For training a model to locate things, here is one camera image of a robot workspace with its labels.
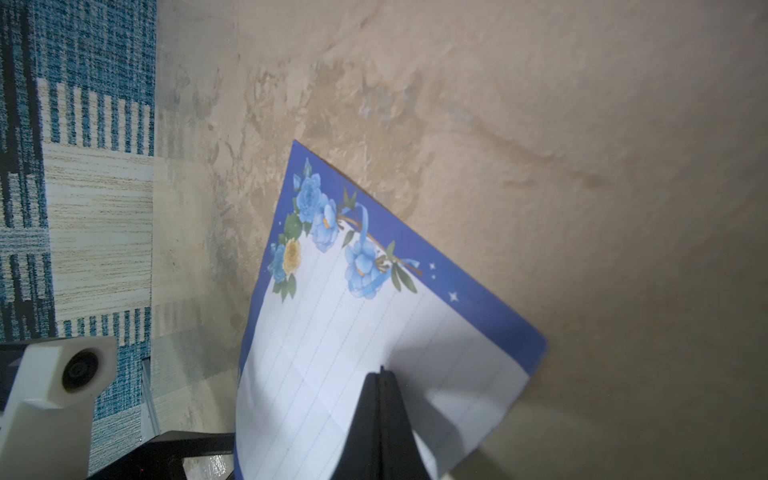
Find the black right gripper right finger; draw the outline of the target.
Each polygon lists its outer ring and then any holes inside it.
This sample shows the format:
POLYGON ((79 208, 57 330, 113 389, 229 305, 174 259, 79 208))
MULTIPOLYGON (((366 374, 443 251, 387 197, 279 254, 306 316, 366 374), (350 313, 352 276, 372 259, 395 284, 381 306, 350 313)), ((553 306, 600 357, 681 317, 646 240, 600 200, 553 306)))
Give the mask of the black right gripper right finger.
POLYGON ((380 478, 429 479, 392 371, 380 369, 380 478))

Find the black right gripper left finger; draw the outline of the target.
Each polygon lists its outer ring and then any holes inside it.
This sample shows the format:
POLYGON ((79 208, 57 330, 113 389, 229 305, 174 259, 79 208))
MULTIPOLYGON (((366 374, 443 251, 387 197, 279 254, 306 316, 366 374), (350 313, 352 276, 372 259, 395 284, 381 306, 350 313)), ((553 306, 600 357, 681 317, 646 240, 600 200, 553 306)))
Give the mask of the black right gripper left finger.
POLYGON ((341 456, 331 476, 378 479, 381 471, 379 374, 366 375, 341 456))

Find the blue floral letter paper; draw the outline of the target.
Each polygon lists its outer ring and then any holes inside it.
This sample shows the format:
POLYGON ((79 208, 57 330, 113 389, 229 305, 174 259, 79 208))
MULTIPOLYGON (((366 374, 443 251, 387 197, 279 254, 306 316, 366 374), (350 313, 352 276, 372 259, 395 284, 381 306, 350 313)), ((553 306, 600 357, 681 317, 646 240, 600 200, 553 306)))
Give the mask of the blue floral letter paper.
POLYGON ((329 478, 365 377, 386 369, 441 478, 500 425, 546 349, 535 327, 294 143, 242 341, 235 475, 329 478))

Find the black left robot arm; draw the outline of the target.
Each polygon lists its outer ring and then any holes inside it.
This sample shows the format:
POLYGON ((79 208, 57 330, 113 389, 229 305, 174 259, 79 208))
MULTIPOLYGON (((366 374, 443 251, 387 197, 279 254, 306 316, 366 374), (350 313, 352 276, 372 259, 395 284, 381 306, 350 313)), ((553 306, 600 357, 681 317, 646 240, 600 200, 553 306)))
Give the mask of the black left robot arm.
POLYGON ((229 455, 235 434, 168 431, 143 443, 88 479, 186 479, 187 458, 229 455))

